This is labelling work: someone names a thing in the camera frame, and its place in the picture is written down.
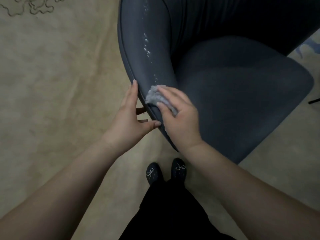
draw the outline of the microfiber cloth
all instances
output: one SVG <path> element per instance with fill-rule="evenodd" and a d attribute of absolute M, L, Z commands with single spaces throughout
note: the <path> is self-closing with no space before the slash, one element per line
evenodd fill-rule
<path fill-rule="evenodd" d="M 173 107 L 170 102 L 158 91 L 158 86 L 165 87 L 165 85 L 151 86 L 148 94 L 146 95 L 146 104 L 153 104 L 157 106 L 157 103 L 161 102 L 171 110 L 173 116 L 175 117 L 178 114 L 177 109 Z"/>

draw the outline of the left hand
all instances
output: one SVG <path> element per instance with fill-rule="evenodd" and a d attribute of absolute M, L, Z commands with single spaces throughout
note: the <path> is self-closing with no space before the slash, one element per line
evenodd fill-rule
<path fill-rule="evenodd" d="M 159 127 L 159 121 L 138 121 L 137 115 L 146 112 L 145 108 L 136 108 L 138 101 L 138 83 L 129 87 L 121 102 L 110 128 L 103 139 L 120 155 L 134 147 L 146 134 Z"/>

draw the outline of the forearm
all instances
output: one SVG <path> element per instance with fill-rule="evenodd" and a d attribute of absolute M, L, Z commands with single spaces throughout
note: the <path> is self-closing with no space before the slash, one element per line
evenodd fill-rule
<path fill-rule="evenodd" d="M 249 239 L 319 239 L 319 213 L 262 182 L 207 144 L 184 153 Z"/>
<path fill-rule="evenodd" d="M 0 239 L 70 239 L 119 155 L 99 140 L 0 221 Z"/>

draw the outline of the chair seat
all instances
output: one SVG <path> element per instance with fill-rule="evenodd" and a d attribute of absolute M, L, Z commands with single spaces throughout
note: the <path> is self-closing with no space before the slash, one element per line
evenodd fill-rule
<path fill-rule="evenodd" d="M 174 69 L 178 88 L 198 109 L 202 138 L 235 163 L 292 112 L 314 82 L 294 60 L 236 36 L 196 44 Z"/>

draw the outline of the wrist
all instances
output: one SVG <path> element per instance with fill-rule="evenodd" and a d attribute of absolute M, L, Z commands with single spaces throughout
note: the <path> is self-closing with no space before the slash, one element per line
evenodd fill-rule
<path fill-rule="evenodd" d="M 120 146 L 117 141 L 114 139 L 114 136 L 109 131 L 106 131 L 101 137 L 101 141 L 104 144 L 104 147 L 114 157 L 118 158 L 122 155 L 120 151 Z"/>
<path fill-rule="evenodd" d="M 187 155 L 189 155 L 190 153 L 199 151 L 206 144 L 207 143 L 205 141 L 200 139 L 200 140 L 194 142 L 193 144 L 182 148 L 180 150 L 180 153 L 182 153 L 182 155 L 187 158 Z"/>

